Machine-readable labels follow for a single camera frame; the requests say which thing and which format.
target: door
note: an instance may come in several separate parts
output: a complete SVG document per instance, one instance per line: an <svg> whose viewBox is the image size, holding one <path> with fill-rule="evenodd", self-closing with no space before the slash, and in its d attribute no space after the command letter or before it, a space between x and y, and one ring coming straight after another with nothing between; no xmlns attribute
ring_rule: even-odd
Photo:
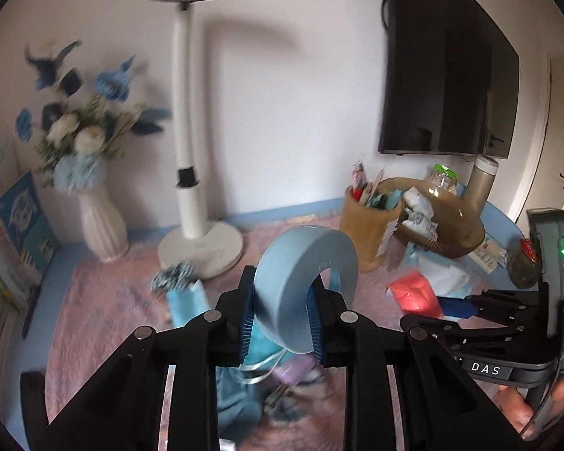
<svg viewBox="0 0 564 451"><path fill-rule="evenodd" d="M552 207L564 210L564 57L551 61L551 99L539 166L525 206L516 222L529 234L526 211Z"/></svg>

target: white wall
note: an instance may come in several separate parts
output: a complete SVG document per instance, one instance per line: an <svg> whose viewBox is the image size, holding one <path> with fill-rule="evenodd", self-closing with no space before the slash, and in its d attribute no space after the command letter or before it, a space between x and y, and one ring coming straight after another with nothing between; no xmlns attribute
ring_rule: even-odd
<svg viewBox="0 0 564 451"><path fill-rule="evenodd" d="M514 143L491 194L509 212L540 154L533 145L535 134L543 136L543 63L548 51L564 52L564 18L551 0L478 1L521 58ZM380 0L197 5L197 155L213 217L340 197L358 159L371 174L384 166L414 177L442 160L467 179L459 158L376 153L386 59L379 6ZM132 101L170 104L173 11L145 0L10 0L0 13L0 140L12 134L21 108L31 106L38 116L49 99L33 91L27 42L37 50L50 38L63 45L82 38L67 65L88 76L136 54L142 66ZM133 229L178 223L172 138L170 129L129 138L127 156L111 166L112 196ZM33 165L29 147L20 153ZM60 238L79 239L75 200L48 191L42 199Z"/></svg>

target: red bag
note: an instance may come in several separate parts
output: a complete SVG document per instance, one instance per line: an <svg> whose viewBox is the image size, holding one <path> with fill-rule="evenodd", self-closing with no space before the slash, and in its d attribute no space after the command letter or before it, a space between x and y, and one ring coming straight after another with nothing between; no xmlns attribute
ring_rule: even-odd
<svg viewBox="0 0 564 451"><path fill-rule="evenodd" d="M418 271L388 285L393 297L405 314L418 314L436 319L443 318L443 310L428 280Z"/></svg>

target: lamp base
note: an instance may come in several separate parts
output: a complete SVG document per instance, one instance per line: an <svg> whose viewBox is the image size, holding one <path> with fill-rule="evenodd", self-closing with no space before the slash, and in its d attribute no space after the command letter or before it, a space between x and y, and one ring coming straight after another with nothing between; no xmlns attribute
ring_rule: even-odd
<svg viewBox="0 0 564 451"><path fill-rule="evenodd" d="M208 280L225 273L242 256L241 232L224 222L208 222L207 235L191 241L181 229L170 232L159 244L159 262L166 269L180 261L193 263L197 276Z"/></svg>

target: floor lamp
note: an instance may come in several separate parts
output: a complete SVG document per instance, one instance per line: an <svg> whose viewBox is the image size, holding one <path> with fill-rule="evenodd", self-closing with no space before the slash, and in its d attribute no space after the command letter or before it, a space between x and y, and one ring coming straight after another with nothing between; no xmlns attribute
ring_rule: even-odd
<svg viewBox="0 0 564 451"><path fill-rule="evenodd" d="M179 183L177 201L182 224L159 245L163 268L192 262L205 280L234 266L242 255L241 233L224 222L209 222L205 192L194 169L190 114L190 41L193 5L205 0L158 0L177 3L173 37L173 123Z"/></svg>

